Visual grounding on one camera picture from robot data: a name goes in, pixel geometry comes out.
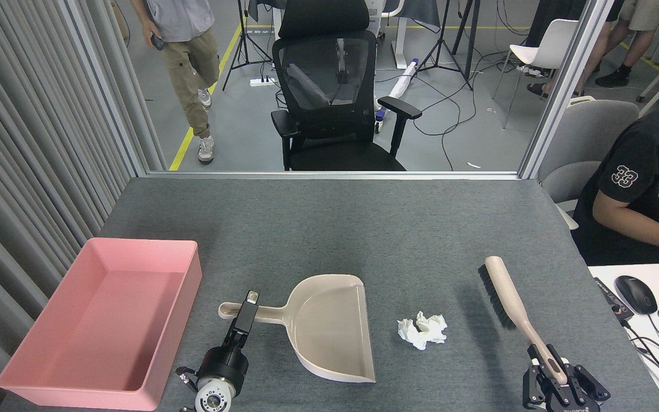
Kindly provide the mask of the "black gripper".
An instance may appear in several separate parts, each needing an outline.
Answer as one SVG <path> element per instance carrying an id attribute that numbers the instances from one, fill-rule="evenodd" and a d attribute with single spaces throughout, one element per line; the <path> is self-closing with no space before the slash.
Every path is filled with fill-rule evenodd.
<path id="1" fill-rule="evenodd" d="M 233 318 L 223 344 L 227 346 L 210 349 L 197 372 L 197 386 L 201 389 L 210 378 L 224 378 L 235 390 L 234 397 L 240 395 L 241 387 L 248 372 L 249 362 L 241 352 L 258 311 L 259 292 L 249 290 L 240 310 Z"/>
<path id="2" fill-rule="evenodd" d="M 596 411 L 596 404 L 586 405 L 596 401 L 602 405 L 612 394 L 583 365 L 571 365 L 567 358 L 559 363 L 567 377 L 566 386 L 573 391 L 576 403 L 565 405 L 565 399 L 560 392 L 561 386 L 554 376 L 560 369 L 554 360 L 546 358 L 539 352 L 535 344 L 529 345 L 527 352 L 531 358 L 531 366 L 523 376 L 523 406 L 526 409 L 541 409 L 546 411 Z"/>

